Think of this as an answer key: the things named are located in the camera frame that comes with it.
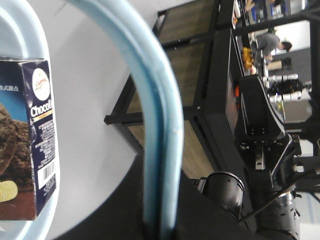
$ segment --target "chocolate cookie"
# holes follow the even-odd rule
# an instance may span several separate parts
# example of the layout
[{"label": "chocolate cookie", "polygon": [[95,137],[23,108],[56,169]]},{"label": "chocolate cookie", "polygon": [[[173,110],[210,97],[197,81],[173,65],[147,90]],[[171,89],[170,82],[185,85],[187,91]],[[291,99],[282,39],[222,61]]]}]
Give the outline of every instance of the chocolate cookie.
[{"label": "chocolate cookie", "polygon": [[13,120],[16,131],[16,151],[11,163],[0,179],[14,181],[19,191],[34,188],[30,160],[30,142],[28,124],[23,121]]},{"label": "chocolate cookie", "polygon": [[0,175],[2,175],[10,165],[16,148],[16,128],[10,114],[0,103]]}]

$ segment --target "light blue metal frame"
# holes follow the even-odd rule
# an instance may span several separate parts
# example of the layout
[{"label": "light blue metal frame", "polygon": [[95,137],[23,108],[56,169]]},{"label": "light blue metal frame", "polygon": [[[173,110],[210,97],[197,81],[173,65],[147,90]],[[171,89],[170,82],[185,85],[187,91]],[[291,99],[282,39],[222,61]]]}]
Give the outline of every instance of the light blue metal frame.
[{"label": "light blue metal frame", "polygon": [[176,223],[183,152],[183,112],[169,61],[125,0],[68,0],[112,38],[141,99],[145,125],[143,221],[149,237],[169,239]]}]

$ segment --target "cookie box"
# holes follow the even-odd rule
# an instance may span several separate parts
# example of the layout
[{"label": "cookie box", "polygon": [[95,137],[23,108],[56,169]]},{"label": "cookie box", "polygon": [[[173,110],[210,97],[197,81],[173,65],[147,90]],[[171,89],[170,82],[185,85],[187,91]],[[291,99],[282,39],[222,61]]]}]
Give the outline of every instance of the cookie box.
[{"label": "cookie box", "polygon": [[0,60],[0,220],[34,220],[56,188],[46,60]]}]

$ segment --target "person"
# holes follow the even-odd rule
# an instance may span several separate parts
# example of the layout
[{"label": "person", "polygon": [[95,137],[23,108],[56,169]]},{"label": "person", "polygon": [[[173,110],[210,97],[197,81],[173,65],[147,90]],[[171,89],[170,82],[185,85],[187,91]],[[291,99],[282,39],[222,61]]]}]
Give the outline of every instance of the person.
[{"label": "person", "polygon": [[278,48],[280,50],[289,50],[292,48],[292,44],[289,41],[280,41],[280,38],[270,32],[264,33],[256,37],[257,50],[263,53],[263,56],[272,60],[271,52]]}]

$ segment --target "black cable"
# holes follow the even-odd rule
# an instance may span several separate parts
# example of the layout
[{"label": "black cable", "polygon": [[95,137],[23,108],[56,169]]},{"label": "black cable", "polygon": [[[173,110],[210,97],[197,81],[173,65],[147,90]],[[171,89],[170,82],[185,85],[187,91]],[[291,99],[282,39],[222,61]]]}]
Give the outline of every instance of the black cable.
[{"label": "black cable", "polygon": [[278,197],[280,197],[282,194],[288,192],[291,190],[292,186],[298,182],[299,180],[308,177],[309,175],[314,175],[314,174],[320,174],[319,169],[311,169],[309,171],[306,171],[304,173],[302,173],[301,175],[299,175],[298,177],[296,177],[295,179],[293,179],[292,181],[290,181],[289,183],[287,183],[285,185],[285,187],[279,191],[276,195],[274,195],[269,201],[267,201],[265,204],[263,204],[261,207],[259,207],[257,210],[249,213],[248,215],[242,217],[241,219],[239,219],[237,221],[238,224],[243,223],[244,221],[246,221],[247,219],[257,215],[258,213],[260,213],[262,210],[264,210],[266,207],[268,207],[270,204],[272,204]]}]

